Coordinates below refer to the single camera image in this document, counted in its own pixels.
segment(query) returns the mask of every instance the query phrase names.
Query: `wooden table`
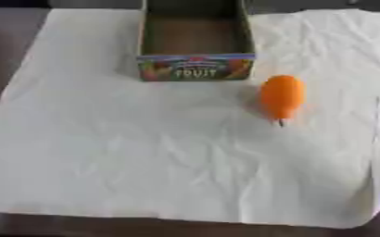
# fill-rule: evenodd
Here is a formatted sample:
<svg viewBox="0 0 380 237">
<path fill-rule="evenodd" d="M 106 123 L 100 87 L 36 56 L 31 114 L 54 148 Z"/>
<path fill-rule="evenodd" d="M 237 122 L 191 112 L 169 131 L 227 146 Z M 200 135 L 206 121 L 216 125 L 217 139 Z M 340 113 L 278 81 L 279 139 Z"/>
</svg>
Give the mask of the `wooden table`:
<svg viewBox="0 0 380 237">
<path fill-rule="evenodd" d="M 6 87 L 35 34 L 46 9 L 0 9 L 0 93 Z M 88 236 L 206 236 L 206 237 L 380 237 L 380 215 L 352 230 L 287 226 L 186 222 L 152 218 L 70 218 L 0 214 L 0 234 Z"/>
</svg>

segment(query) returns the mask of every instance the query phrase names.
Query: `paper sheet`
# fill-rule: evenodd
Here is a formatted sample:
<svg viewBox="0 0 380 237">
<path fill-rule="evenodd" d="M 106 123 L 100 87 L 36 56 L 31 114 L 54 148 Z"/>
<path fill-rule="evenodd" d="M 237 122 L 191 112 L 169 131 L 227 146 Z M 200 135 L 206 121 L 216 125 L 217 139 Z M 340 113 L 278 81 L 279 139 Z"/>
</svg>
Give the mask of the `paper sheet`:
<svg viewBox="0 0 380 237">
<path fill-rule="evenodd" d="M 140 17 L 50 13 L 0 101 L 0 212 L 348 228 L 380 209 L 380 13 L 251 17 L 249 81 L 183 83 L 137 80 Z M 252 107 L 282 73 L 307 85 L 283 129 Z"/>
</svg>

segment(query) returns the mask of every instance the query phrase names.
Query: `cardboard box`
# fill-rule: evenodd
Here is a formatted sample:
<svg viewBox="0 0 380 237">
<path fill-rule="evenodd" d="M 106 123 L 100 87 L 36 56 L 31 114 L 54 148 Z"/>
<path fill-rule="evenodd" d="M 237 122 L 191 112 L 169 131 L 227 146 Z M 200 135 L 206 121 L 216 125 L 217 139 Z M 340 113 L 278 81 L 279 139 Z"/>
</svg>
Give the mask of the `cardboard box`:
<svg viewBox="0 0 380 237">
<path fill-rule="evenodd" d="M 243 0 L 147 0 L 138 65 L 144 81 L 243 80 L 255 59 Z"/>
</svg>

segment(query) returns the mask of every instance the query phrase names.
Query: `paper wrinkle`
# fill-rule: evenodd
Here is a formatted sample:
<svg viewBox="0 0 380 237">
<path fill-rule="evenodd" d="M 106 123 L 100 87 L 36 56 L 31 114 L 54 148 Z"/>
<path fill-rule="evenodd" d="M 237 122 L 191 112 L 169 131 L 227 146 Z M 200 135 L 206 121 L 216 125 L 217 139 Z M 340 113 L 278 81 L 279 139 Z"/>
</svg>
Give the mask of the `paper wrinkle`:
<svg viewBox="0 0 380 237">
<path fill-rule="evenodd" d="M 143 83 L 140 12 L 54 9 L 0 103 L 0 212 L 350 228 L 380 211 L 380 13 L 250 17 L 248 81 Z M 306 104 L 279 128 L 259 85 Z"/>
</svg>

